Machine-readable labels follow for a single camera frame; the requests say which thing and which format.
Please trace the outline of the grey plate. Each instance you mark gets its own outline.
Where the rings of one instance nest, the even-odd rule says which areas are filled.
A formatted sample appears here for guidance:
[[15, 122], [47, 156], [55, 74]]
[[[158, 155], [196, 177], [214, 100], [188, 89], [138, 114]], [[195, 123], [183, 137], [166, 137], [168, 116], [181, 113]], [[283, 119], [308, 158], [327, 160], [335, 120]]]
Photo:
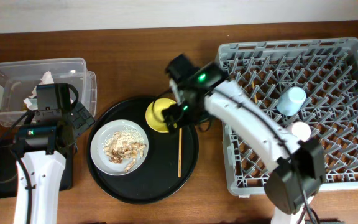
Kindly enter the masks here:
[[[105, 141], [108, 140], [116, 131], [120, 131], [123, 129], [137, 130], [141, 133], [145, 140], [145, 143], [147, 144], [147, 147], [145, 149], [145, 156], [140, 159], [138, 163], [133, 167], [133, 169], [131, 169], [129, 172], [124, 172], [124, 168], [126, 166], [125, 162], [123, 164], [113, 164], [109, 161], [108, 156], [106, 156], [103, 151]], [[100, 129], [97, 130], [91, 141], [90, 153], [92, 161], [100, 171], [104, 172], [105, 174], [118, 176], [129, 174], [134, 170], [138, 169], [145, 161], [148, 149], [149, 140], [145, 131], [138, 124], [132, 121], [121, 119], [104, 124]]]

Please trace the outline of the blue cup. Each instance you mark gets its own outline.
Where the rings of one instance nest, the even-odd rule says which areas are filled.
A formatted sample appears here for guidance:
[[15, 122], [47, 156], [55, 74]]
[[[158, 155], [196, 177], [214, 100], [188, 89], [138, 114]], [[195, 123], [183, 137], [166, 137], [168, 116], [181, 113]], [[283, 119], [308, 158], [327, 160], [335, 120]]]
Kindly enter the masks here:
[[302, 88], [294, 86], [279, 97], [276, 108], [285, 116], [293, 116], [301, 109], [305, 100], [306, 92]]

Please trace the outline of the round black serving tray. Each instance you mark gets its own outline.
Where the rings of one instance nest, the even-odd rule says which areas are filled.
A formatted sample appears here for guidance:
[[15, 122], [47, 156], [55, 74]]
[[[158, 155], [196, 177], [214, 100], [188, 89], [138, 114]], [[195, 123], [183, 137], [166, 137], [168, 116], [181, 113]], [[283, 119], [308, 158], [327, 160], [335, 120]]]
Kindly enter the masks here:
[[[194, 126], [182, 129], [181, 176], [178, 176], [178, 134], [152, 130], [145, 120], [145, 111], [152, 96], [136, 96], [112, 105], [94, 124], [86, 150], [89, 171], [94, 181], [110, 196], [132, 204], [154, 203], [174, 194], [190, 178], [195, 169], [199, 145]], [[138, 124], [149, 140], [145, 162], [129, 174], [113, 176], [96, 167], [91, 158], [91, 142], [105, 124], [125, 119]]]

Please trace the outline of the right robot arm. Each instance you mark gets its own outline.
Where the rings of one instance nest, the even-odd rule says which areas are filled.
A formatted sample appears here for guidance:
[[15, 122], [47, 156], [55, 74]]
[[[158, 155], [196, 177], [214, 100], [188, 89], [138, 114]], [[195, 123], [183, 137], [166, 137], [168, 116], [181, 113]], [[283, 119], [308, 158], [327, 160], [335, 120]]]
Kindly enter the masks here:
[[273, 221], [319, 223], [310, 201], [326, 180], [324, 149], [317, 139], [302, 141], [266, 115], [216, 63], [194, 66], [183, 54], [165, 69], [176, 104], [162, 110], [173, 133], [217, 118], [262, 159], [270, 171], [265, 194], [275, 205]]

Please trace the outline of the yellow bowl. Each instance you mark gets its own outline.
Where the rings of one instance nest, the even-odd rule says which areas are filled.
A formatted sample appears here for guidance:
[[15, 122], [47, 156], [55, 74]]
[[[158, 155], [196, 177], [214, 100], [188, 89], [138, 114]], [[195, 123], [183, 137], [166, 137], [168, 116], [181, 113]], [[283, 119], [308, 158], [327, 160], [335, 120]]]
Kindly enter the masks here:
[[145, 111], [145, 120], [149, 127], [158, 133], [168, 133], [167, 125], [163, 122], [162, 111], [175, 103], [169, 98], [159, 98], [151, 102]]

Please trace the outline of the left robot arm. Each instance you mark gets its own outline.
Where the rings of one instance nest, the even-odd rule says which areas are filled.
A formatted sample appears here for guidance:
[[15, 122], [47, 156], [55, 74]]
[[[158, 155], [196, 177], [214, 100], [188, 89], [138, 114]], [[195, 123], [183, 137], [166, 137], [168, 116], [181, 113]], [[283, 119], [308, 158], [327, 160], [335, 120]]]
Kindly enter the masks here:
[[38, 85], [37, 109], [18, 120], [11, 153], [17, 166], [14, 223], [56, 223], [58, 195], [66, 156], [92, 125], [93, 115], [67, 83]]

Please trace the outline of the pink cup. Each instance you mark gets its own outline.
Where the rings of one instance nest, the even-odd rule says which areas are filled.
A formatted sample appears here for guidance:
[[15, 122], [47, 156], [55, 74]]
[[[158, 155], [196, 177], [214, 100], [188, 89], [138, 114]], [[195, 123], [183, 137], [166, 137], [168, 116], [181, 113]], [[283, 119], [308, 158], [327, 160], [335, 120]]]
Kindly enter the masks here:
[[287, 126], [287, 131], [303, 142], [306, 142], [311, 136], [310, 126], [301, 121], [297, 121]]

